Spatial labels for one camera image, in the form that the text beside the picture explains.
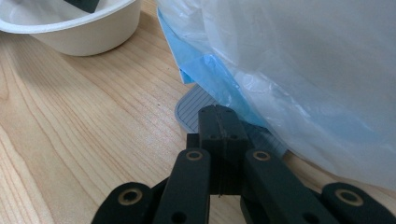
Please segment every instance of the table surface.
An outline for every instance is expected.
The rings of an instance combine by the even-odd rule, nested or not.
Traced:
[[[0,223],[89,223],[126,182],[169,176],[185,135],[174,117],[191,86],[146,0],[138,29],[91,57],[62,55],[29,35],[0,32]],[[396,192],[337,178],[288,153],[309,187],[360,187],[396,214]],[[243,223],[238,197],[211,197],[210,223]]]

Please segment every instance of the wooden table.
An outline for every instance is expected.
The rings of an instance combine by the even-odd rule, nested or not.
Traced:
[[[89,223],[116,186],[154,186],[185,146],[174,117],[181,84],[153,0],[123,45],[62,55],[0,33],[0,223]],[[290,153],[313,189],[335,178]],[[396,192],[365,189],[396,214]],[[212,197],[210,223],[242,223],[238,197]]]

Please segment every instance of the clear plastic bag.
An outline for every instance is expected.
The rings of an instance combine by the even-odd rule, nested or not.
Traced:
[[[396,189],[395,1],[158,4],[181,40],[221,59],[291,151],[336,175]]]

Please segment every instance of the white bowl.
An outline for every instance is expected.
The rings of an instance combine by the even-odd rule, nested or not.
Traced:
[[[0,0],[0,30],[28,34],[64,54],[105,52],[136,30],[141,0],[100,0],[92,14],[64,0]]]

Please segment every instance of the white plastic bag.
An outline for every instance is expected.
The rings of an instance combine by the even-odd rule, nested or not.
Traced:
[[[181,39],[221,58],[290,150],[336,175],[396,189],[395,1],[158,4]]]

